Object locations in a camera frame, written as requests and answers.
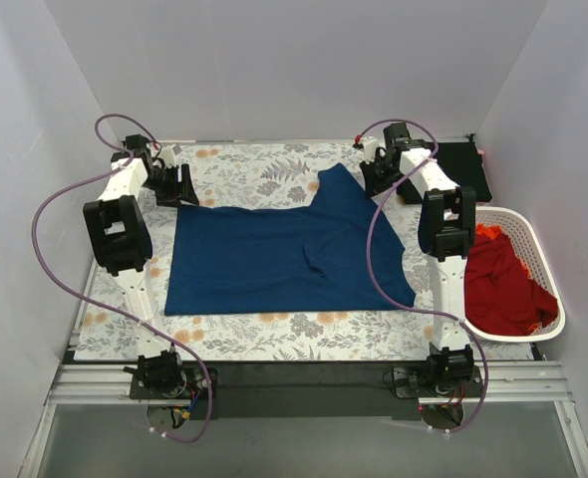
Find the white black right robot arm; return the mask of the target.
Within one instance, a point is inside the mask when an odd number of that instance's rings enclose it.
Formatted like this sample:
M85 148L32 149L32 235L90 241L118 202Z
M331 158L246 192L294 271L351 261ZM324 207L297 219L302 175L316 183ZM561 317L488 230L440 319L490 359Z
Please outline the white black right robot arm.
M471 336L464 328L464 272L474 241L475 193L450 179L435 155L439 145L411 138L407 121L379 121L384 139L357 134L353 148L363 153L359 164L368 197L390 196L410 182L422 198L418 243L426 255L433 291L433 335L422 372L407 378L409 387L428 387L448 395L472 380Z

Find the blue t shirt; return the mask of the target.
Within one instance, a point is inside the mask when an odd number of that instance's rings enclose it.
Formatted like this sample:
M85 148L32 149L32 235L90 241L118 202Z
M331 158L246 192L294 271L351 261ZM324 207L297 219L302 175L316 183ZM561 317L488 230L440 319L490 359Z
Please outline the blue t shirt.
M307 206L177 212L168 316L387 311L411 307L405 247L342 164Z

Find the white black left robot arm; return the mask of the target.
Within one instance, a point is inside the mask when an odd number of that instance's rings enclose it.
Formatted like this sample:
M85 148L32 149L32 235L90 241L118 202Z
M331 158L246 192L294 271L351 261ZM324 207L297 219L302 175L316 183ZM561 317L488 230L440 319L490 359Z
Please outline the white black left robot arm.
M141 191L153 192L161 207L197 205L189 166L178 165L172 147L133 134L123 141L124 151L111 158L115 172L100 195L83 207L83 215L99 266L115 280L126 311L137 323L137 365L126 367L139 386L164 397L184 393L187 375L175 346L152 330L157 302L151 288L153 247L139 206Z

